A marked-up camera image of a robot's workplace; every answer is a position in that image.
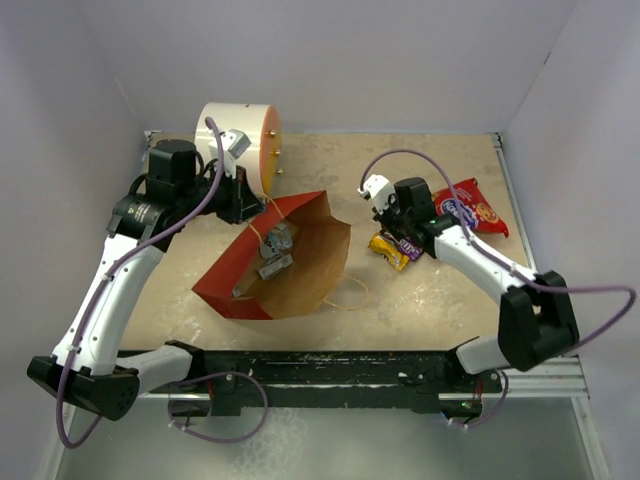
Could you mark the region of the brown purple candy bar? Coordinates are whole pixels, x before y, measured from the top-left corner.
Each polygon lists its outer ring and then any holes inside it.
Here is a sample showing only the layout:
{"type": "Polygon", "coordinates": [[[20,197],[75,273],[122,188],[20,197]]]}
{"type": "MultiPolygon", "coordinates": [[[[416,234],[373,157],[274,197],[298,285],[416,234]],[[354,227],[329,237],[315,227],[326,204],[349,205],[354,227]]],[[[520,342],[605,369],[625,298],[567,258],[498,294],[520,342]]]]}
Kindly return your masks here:
{"type": "Polygon", "coordinates": [[[380,234],[393,244],[402,255],[407,256],[411,262],[417,261],[423,255],[423,250],[415,246],[408,237],[397,239],[386,229],[381,229],[380,234]]]}

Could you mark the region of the yellow snack bar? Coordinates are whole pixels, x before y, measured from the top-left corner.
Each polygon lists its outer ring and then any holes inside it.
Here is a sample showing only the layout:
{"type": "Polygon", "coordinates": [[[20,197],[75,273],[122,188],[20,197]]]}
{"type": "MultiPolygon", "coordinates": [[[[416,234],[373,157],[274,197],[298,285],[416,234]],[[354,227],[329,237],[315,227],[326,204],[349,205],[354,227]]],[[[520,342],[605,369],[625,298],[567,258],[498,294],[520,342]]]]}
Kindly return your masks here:
{"type": "Polygon", "coordinates": [[[368,249],[384,257],[386,261],[397,271],[402,271],[409,263],[409,257],[403,254],[392,242],[379,233],[376,233],[371,237],[368,249]]]}

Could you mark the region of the red paper bag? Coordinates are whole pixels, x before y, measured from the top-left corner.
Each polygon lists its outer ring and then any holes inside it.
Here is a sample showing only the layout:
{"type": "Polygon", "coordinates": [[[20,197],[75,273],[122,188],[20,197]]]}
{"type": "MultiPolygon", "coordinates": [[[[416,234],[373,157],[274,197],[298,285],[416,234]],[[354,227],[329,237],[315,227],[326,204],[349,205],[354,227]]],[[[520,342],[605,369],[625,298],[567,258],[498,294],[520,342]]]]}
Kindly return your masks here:
{"type": "Polygon", "coordinates": [[[255,217],[193,285],[192,291],[226,319],[279,320],[316,310],[344,278],[351,226],[336,219],[326,191],[276,198],[255,217]],[[266,274],[260,246],[284,224],[292,246],[266,274]]]}

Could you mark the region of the red candy bag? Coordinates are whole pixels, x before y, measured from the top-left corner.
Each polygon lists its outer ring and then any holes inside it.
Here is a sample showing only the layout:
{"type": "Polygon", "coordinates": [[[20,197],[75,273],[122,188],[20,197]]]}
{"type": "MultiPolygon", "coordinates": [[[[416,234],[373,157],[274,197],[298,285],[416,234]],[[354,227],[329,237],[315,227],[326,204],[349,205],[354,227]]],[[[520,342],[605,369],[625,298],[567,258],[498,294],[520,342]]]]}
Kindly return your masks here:
{"type": "MultiPolygon", "coordinates": [[[[463,210],[467,225],[479,234],[501,234],[509,237],[506,223],[489,205],[481,192],[476,178],[469,178],[454,185],[456,195],[463,210]]],[[[441,189],[432,195],[432,200],[439,215],[452,214],[458,216],[455,201],[448,188],[441,189]]]]}

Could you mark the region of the silver blue snack wrapper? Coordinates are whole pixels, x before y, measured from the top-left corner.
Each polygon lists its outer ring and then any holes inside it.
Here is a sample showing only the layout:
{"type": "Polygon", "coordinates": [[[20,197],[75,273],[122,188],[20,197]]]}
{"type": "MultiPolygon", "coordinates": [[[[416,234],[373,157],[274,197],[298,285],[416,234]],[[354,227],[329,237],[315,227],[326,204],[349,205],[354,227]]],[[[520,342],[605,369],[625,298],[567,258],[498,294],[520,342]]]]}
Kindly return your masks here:
{"type": "Polygon", "coordinates": [[[293,264],[290,254],[275,256],[268,259],[258,270],[258,275],[262,280],[268,280],[277,275],[282,270],[293,264]]]}

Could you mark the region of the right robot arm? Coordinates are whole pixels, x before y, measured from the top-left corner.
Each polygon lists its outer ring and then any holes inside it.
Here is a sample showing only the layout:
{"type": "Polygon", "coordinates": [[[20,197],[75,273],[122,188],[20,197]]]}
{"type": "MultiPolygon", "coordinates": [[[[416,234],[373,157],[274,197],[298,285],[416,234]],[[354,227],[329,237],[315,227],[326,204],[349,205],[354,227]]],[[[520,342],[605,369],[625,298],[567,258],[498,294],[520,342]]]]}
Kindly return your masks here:
{"type": "Polygon", "coordinates": [[[425,180],[391,183],[372,175],[359,190],[373,202],[374,220],[396,241],[407,240],[434,259],[464,274],[499,307],[493,336],[471,339],[451,350],[446,383],[467,391],[480,373],[497,368],[526,372],[579,342],[579,332],[564,278],[528,269],[500,254],[450,213],[439,215],[425,180]]]}

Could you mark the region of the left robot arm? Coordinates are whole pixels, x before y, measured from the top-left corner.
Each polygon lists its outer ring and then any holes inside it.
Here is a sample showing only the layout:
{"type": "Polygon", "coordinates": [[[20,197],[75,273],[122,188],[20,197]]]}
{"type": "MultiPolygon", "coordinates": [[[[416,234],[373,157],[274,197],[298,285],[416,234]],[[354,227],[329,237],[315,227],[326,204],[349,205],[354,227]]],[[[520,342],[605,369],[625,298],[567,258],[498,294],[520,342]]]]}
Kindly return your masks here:
{"type": "Polygon", "coordinates": [[[170,383],[184,392],[202,387],[205,355],[197,347],[168,341],[121,358],[119,346],[144,285],[187,222],[215,214],[241,224],[265,211],[238,163],[250,145],[246,135],[229,130],[206,147],[169,139],[150,149],[147,172],[113,208],[80,311],[53,352],[28,366],[28,377],[59,406],[116,421],[141,394],[170,383]]]}

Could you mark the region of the white cylinder drum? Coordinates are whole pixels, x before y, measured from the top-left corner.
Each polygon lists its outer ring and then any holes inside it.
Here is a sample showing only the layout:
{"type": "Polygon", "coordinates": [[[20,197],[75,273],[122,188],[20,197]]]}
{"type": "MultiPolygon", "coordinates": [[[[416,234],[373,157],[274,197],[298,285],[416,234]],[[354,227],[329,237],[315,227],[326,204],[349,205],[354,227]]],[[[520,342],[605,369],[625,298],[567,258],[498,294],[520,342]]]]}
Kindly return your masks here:
{"type": "Polygon", "coordinates": [[[264,104],[207,103],[194,133],[194,144],[205,162],[218,158],[210,120],[220,133],[225,172],[231,174],[233,166],[242,166],[251,190],[269,195],[281,153],[281,123],[276,108],[264,104]]]}

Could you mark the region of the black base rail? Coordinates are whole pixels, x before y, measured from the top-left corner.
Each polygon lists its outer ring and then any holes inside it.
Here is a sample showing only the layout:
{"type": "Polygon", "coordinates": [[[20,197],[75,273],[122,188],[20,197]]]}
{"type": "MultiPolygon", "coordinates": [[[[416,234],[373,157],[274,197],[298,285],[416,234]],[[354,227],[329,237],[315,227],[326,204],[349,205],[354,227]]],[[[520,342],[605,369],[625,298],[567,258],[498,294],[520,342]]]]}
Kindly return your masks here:
{"type": "Polygon", "coordinates": [[[211,401],[214,416],[244,408],[405,409],[477,416],[483,394],[498,394],[495,370],[470,375],[445,351],[204,352],[188,384],[160,392],[211,401]]]}

